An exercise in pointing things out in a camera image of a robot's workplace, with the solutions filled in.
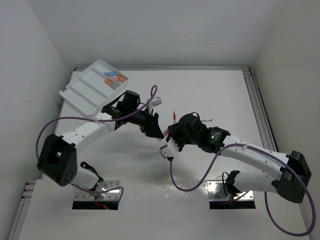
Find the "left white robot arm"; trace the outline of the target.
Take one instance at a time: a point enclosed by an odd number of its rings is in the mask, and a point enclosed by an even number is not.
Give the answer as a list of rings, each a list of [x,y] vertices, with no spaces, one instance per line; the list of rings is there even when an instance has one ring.
[[[103,178],[86,162],[78,163],[78,155],[96,140],[127,123],[139,126],[147,137],[163,139],[159,115],[153,110],[161,103],[160,97],[152,95],[142,105],[138,93],[126,90],[80,127],[61,135],[47,136],[37,168],[61,187],[73,185],[95,190]]]

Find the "purple pink highlighter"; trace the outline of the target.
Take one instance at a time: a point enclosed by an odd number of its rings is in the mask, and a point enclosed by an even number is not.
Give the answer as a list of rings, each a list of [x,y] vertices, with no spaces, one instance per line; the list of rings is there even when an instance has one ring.
[[[169,129],[167,128],[165,131],[162,132],[162,134],[163,134],[164,136],[167,136],[167,135],[169,134]]]

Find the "blue highlighter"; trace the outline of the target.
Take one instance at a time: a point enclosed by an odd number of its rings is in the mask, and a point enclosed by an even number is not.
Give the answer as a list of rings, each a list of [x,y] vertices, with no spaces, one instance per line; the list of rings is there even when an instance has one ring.
[[[114,76],[117,75],[117,73],[114,72],[114,71],[112,71],[112,72],[104,72],[103,74],[104,74],[105,76],[111,76],[111,77],[114,77]]]

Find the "orange capped white highlighter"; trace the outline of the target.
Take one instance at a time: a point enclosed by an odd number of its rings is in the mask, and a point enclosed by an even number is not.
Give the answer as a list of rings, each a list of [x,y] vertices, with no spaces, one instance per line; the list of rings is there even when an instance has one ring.
[[[106,78],[104,80],[104,82],[108,85],[114,85],[116,88],[118,88],[119,86],[121,86],[121,83],[118,82],[117,80],[111,79],[111,78]]]

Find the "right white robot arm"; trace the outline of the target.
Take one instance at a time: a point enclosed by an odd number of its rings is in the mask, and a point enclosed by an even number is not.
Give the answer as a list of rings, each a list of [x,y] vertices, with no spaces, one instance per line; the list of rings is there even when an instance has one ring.
[[[226,191],[236,196],[246,191],[277,193],[283,199],[300,204],[311,178],[304,155],[267,150],[248,143],[219,127],[207,127],[198,114],[184,115],[168,127],[165,145],[159,150],[163,158],[172,160],[186,145],[198,146],[216,157],[241,161],[261,170],[259,174],[233,170],[224,182]]]

